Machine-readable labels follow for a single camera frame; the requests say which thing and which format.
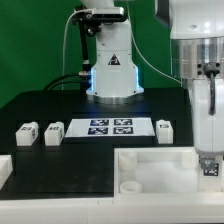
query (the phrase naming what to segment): white block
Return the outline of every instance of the white block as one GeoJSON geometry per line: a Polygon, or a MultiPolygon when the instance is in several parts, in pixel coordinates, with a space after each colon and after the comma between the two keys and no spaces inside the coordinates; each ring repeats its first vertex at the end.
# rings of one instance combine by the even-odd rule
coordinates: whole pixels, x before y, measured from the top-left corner
{"type": "Polygon", "coordinates": [[[16,132],[17,146],[31,146],[38,136],[38,127],[36,122],[23,124],[16,132]]]}
{"type": "Polygon", "coordinates": [[[51,123],[44,133],[45,145],[57,146],[61,144],[65,136],[64,124],[62,122],[51,123]]]}
{"type": "Polygon", "coordinates": [[[7,181],[12,170],[13,168],[11,156],[0,156],[0,190],[7,181]]]}
{"type": "Polygon", "coordinates": [[[159,144],[173,144],[173,128],[170,124],[170,121],[157,121],[156,135],[159,144]]]}

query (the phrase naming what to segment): white cup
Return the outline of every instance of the white cup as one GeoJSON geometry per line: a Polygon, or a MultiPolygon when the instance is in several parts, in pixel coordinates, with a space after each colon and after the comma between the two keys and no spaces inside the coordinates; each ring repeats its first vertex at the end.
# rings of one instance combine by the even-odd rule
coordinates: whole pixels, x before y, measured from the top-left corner
{"type": "Polygon", "coordinates": [[[142,192],[142,185],[136,181],[123,182],[120,185],[120,192],[122,194],[137,194],[142,192]]]}
{"type": "Polygon", "coordinates": [[[185,169],[196,169],[199,164],[199,156],[195,151],[182,152],[181,165],[185,169]]]}

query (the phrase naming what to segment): black work surface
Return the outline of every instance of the black work surface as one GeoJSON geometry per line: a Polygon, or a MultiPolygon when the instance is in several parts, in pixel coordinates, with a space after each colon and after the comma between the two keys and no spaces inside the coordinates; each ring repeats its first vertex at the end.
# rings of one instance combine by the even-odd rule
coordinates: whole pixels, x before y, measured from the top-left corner
{"type": "Polygon", "coordinates": [[[79,91],[33,91],[18,95],[0,110],[0,154],[13,158],[13,173],[0,191],[0,199],[112,197],[114,149],[161,147],[156,137],[66,138],[59,147],[46,147],[44,131],[72,119],[151,117],[169,120],[174,144],[192,146],[191,108],[187,91],[146,89],[142,100],[127,105],[87,101],[79,91]],[[15,132],[23,123],[36,121],[40,133],[32,147],[17,147],[15,132]]]}

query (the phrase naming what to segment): green background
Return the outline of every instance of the green background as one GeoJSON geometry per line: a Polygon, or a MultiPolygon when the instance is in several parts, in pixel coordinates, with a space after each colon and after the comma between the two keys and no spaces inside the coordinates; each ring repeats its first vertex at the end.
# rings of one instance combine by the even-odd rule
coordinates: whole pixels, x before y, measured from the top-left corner
{"type": "MultiPolygon", "coordinates": [[[[116,5],[126,7],[124,2],[116,5]]],[[[130,1],[136,42],[155,67],[170,74],[169,30],[154,17],[154,0],[130,1]]],[[[41,90],[62,70],[62,44],[66,21],[79,0],[0,1],[0,107],[17,94],[41,90]]],[[[90,59],[95,62],[95,40],[88,38],[90,59]]],[[[80,71],[78,27],[70,26],[66,73],[80,71]]],[[[158,75],[133,49],[143,87],[176,87],[178,83],[158,75]]]]}

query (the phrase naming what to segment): white platform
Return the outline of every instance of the white platform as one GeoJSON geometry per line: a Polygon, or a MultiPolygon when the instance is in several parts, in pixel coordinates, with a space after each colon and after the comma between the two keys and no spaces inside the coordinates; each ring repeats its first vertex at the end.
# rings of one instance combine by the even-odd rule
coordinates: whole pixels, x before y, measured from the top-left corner
{"type": "Polygon", "coordinates": [[[199,192],[197,160],[190,159],[192,164],[184,168],[183,151],[194,152],[193,148],[116,149],[113,198],[1,201],[0,223],[223,223],[224,192],[199,192]],[[132,170],[119,168],[119,154],[126,151],[134,152],[126,164],[132,170]],[[120,193],[120,184],[130,180],[142,184],[142,193],[120,193]]]}

